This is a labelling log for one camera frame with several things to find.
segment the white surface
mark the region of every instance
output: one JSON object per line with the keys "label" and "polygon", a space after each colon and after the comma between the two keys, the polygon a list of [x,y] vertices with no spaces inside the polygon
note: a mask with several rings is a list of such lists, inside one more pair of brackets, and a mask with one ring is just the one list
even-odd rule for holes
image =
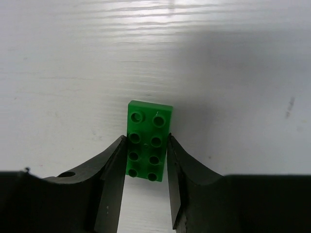
{"label": "white surface", "polygon": [[[2,170],[77,166],[137,99],[173,105],[216,172],[311,172],[309,0],[3,0],[0,18]],[[119,232],[170,229],[167,181],[127,177]]]}

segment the hole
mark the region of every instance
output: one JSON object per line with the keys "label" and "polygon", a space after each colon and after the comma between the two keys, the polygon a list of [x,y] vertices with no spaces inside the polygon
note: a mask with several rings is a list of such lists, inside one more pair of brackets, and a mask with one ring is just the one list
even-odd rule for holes
{"label": "hole", "polygon": [[136,152],[130,152],[128,154],[128,157],[130,158],[130,160],[133,160],[133,161],[138,160],[138,154]]}
{"label": "hole", "polygon": [[70,176],[74,176],[75,174],[76,173],[74,173],[73,171],[66,171],[60,174],[58,177],[70,177]]}
{"label": "hole", "polygon": [[149,159],[149,163],[151,163],[152,165],[157,165],[159,164],[159,158],[156,157],[156,156],[151,156],[150,159]]}
{"label": "hole", "polygon": [[136,177],[136,176],[137,176],[137,171],[134,170],[134,169],[129,169],[129,170],[128,170],[128,175],[129,175],[130,177]]}
{"label": "hole", "polygon": [[134,122],[134,123],[140,123],[142,122],[142,115],[141,113],[133,113],[131,115],[131,120]]}
{"label": "hole", "polygon": [[154,173],[149,173],[148,174],[148,180],[156,181],[157,180],[157,176]]}
{"label": "hole", "polygon": [[158,128],[161,128],[165,125],[165,119],[161,116],[155,116],[153,119],[154,125]]}
{"label": "hole", "polygon": [[151,145],[152,145],[153,147],[160,147],[161,144],[162,144],[162,141],[161,141],[160,138],[154,137],[153,139],[151,139]]}
{"label": "hole", "polygon": [[130,140],[133,143],[139,143],[140,142],[140,136],[137,133],[130,133]]}

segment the lego brick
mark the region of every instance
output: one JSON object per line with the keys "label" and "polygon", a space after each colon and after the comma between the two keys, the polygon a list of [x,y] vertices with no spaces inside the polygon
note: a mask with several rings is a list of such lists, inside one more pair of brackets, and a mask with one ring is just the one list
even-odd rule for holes
{"label": "lego brick", "polygon": [[173,107],[133,100],[128,104],[126,174],[162,181]]}

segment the white wooden surface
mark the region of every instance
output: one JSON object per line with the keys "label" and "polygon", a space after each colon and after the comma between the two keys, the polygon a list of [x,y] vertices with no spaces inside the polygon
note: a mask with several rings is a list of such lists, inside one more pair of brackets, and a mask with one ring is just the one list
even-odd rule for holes
{"label": "white wooden surface", "polygon": [[[310,0],[0,1],[0,169],[77,166],[130,100],[221,174],[311,173]],[[171,233],[167,180],[127,177],[120,233]]]}

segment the green lego brick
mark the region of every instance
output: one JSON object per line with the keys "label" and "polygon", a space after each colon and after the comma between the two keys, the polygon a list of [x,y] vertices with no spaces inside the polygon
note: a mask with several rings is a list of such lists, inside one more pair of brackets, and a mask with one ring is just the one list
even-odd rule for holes
{"label": "green lego brick", "polygon": [[127,175],[162,181],[172,111],[172,106],[162,104],[128,104]]}

